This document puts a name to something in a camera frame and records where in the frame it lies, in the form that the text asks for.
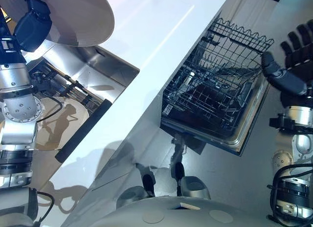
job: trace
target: robot finger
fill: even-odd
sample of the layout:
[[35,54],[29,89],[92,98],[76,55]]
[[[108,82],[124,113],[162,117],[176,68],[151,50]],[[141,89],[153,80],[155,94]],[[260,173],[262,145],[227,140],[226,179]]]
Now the robot finger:
[[[309,29],[311,30],[311,35],[312,35],[312,39],[313,39],[313,19],[309,20],[307,22],[307,25],[308,25]],[[313,59],[313,43],[310,44],[309,50],[310,50],[311,60],[312,60]]]
[[308,25],[308,27],[310,28],[310,30],[311,30],[311,32],[312,32],[312,34],[313,34],[313,19],[309,20],[309,21],[307,22],[307,25]]
[[288,34],[288,37],[294,49],[292,53],[292,57],[291,57],[291,60],[292,60],[291,65],[295,66],[301,63],[301,43],[300,43],[298,36],[293,31]]
[[301,35],[303,45],[304,46],[309,45],[312,41],[311,41],[310,33],[307,27],[304,24],[301,24],[297,27],[297,30],[299,31]]
[[303,63],[312,58],[312,41],[310,38],[309,28],[306,25],[299,25],[297,30],[302,37],[303,48],[301,49],[301,62]]
[[289,46],[289,44],[286,41],[283,41],[280,44],[280,47],[283,49],[283,51],[285,52],[286,58],[285,58],[285,66],[286,68],[291,68],[292,67],[292,49]]

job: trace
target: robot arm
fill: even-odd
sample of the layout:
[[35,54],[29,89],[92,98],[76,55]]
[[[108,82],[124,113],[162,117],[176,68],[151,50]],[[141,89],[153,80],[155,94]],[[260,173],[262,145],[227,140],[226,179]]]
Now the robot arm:
[[301,24],[281,47],[285,52],[285,66],[274,61],[271,53],[262,56],[263,74],[281,91],[281,102],[286,108],[269,125],[279,129],[277,151],[272,160],[275,176],[271,189],[270,206],[273,221],[283,226],[311,226],[313,209],[310,189],[313,170],[313,20]]
[[0,101],[5,118],[0,134],[0,188],[30,183],[32,150],[36,139],[36,119],[42,112],[33,96],[21,49],[35,51],[49,33],[49,8],[40,0],[26,0],[29,11],[11,35],[0,16]]

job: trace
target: plate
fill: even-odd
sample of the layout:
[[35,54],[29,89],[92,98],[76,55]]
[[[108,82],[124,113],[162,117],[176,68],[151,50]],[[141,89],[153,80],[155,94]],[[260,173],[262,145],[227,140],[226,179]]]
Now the plate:
[[[28,11],[24,0],[0,0],[1,6],[18,22]],[[52,27],[47,38],[71,46],[103,43],[114,29],[114,16],[107,0],[43,0],[49,6]]]

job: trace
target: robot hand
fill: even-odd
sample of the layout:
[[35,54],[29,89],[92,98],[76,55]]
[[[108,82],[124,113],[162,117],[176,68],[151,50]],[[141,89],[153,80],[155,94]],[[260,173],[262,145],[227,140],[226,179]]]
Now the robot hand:
[[278,90],[293,95],[312,95],[313,80],[313,20],[297,27],[302,43],[295,32],[290,32],[288,37],[292,47],[286,42],[281,43],[284,50],[285,66],[280,66],[274,61],[270,52],[262,56],[262,71],[267,80]]

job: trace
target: white plate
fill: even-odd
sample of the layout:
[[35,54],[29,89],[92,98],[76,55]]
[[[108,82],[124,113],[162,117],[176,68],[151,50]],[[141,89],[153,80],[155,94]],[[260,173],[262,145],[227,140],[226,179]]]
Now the white plate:
[[[52,27],[47,39],[71,46],[103,43],[114,29],[107,0],[43,0],[49,6]],[[5,12],[18,22],[28,11],[24,0],[0,0]]]
[[[62,149],[89,117],[87,109],[78,101],[65,97],[56,99],[63,102],[63,108],[54,116],[38,123],[37,150]],[[40,119],[59,108],[50,98],[42,98],[40,101],[44,108]]]

